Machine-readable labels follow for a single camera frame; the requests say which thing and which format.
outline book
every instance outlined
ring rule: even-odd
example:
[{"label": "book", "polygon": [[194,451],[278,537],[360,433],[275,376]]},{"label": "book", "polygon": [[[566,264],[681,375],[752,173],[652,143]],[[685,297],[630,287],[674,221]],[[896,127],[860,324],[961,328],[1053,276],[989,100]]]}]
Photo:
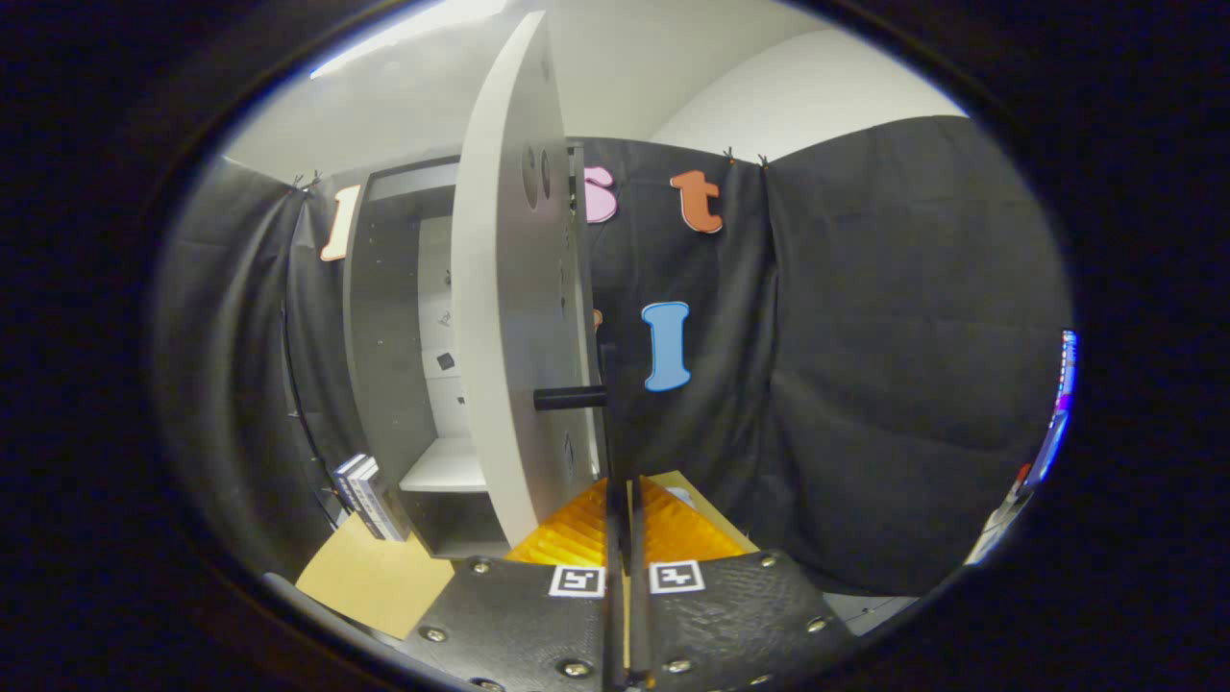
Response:
[{"label": "book", "polygon": [[359,504],[359,499],[354,497],[354,489],[351,487],[349,481],[346,478],[347,473],[358,468],[358,466],[363,463],[363,461],[367,458],[368,458],[367,455],[355,455],[351,457],[342,466],[333,470],[333,479],[337,482],[338,492],[342,493],[342,499],[354,511],[354,514],[358,515],[359,521],[363,522],[363,526],[368,527],[368,531],[371,532],[371,536],[374,538],[384,541],[384,535],[380,533],[380,530],[376,529],[376,525],[371,521],[371,517],[368,515],[367,510],[363,509],[363,505]]},{"label": "book", "polygon": [[389,482],[389,478],[380,473],[380,466],[375,458],[364,462],[359,471],[351,477],[354,482],[355,492],[370,505],[373,519],[376,526],[385,531],[385,538],[390,541],[406,541],[411,536],[410,517],[406,508],[397,498],[397,487]]},{"label": "book", "polygon": [[363,462],[359,463],[359,466],[352,468],[349,472],[346,473],[346,481],[351,484],[351,490],[354,493],[354,499],[359,503],[359,506],[363,508],[363,511],[368,514],[368,517],[371,519],[371,524],[375,525],[376,531],[380,532],[380,536],[384,537],[385,540],[396,541],[396,538],[392,538],[395,536],[392,529],[389,527],[384,521],[384,514],[376,511],[376,506],[374,503],[375,498],[371,497],[370,492],[367,490],[367,487],[360,484],[358,481],[360,476],[374,470],[375,466],[376,461],[370,456],[368,456],[363,460]]}]

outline screw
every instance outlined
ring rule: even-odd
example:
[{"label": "screw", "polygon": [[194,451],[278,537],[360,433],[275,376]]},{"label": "screw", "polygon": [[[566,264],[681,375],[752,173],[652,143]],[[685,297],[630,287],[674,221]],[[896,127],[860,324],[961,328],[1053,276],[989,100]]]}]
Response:
[{"label": "screw", "polygon": [[587,675],[589,675],[589,666],[581,661],[565,664],[563,675],[567,675],[568,677],[585,677]]}]

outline black cylindrical rod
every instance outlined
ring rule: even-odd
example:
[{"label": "black cylindrical rod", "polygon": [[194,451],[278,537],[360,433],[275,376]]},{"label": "black cylindrical rod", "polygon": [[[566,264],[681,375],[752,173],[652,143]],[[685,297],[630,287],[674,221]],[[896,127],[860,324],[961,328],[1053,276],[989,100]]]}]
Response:
[{"label": "black cylindrical rod", "polygon": [[558,412],[562,409],[589,409],[606,406],[606,388],[563,387],[560,390],[535,390],[534,408],[539,412]]}]

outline orange textured surface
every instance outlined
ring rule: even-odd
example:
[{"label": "orange textured surface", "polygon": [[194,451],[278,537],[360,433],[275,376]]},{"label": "orange textured surface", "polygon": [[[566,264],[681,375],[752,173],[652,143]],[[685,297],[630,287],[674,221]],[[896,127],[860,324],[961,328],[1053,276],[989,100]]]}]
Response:
[{"label": "orange textured surface", "polygon": [[669,490],[641,477],[645,499],[645,562],[718,560],[744,556],[721,529]]},{"label": "orange textured surface", "polygon": [[536,565],[606,567],[606,479],[551,515],[504,559]]},{"label": "orange textured surface", "polygon": [[[645,477],[641,477],[641,494],[646,565],[747,554],[700,513]],[[605,510],[606,479],[603,479],[551,515],[506,559],[539,565],[606,567]]]}]

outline black fabric backdrop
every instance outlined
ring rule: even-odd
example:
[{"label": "black fabric backdrop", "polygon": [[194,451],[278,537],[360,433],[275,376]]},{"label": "black fabric backdrop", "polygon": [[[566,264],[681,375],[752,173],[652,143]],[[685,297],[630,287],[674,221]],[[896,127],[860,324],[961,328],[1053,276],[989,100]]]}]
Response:
[{"label": "black fabric backdrop", "polygon": [[[768,167],[587,139],[614,455],[680,470],[824,589],[918,595],[959,565],[1047,430],[1071,304],[1054,231],[972,120],[911,118]],[[669,178],[721,191],[706,235]],[[646,392],[654,301],[692,380]]]},{"label": "black fabric backdrop", "polygon": [[154,296],[155,396],[175,471],[246,567],[292,576],[331,532],[284,383],[282,301],[301,202],[220,159],[167,241]]},{"label": "black fabric backdrop", "polygon": [[[219,159],[167,242],[154,305],[155,395],[177,476],[244,564],[292,580],[332,531],[327,470],[365,447],[341,262],[319,250],[337,182],[304,193]],[[205,428],[209,412],[229,425]]]},{"label": "black fabric backdrop", "polygon": [[840,136],[766,178],[786,548],[839,584],[921,594],[1047,431],[1073,326],[1054,232],[966,118]]},{"label": "black fabric backdrop", "polygon": [[[998,147],[957,117],[884,124],[768,167],[581,141],[620,204],[589,226],[613,455],[636,473],[681,471],[830,591],[922,594],[959,565],[1042,442],[1073,324],[1053,230]],[[720,187],[716,234],[680,215],[669,178],[689,170]],[[215,165],[156,296],[181,477],[250,567],[292,580],[328,536],[325,470],[367,446],[342,262],[319,258],[333,194],[365,181],[343,173],[305,194]],[[692,379],[651,393],[641,310],[665,300],[691,309]],[[288,415],[295,395],[301,419]],[[194,425],[228,408],[228,429]]]}]

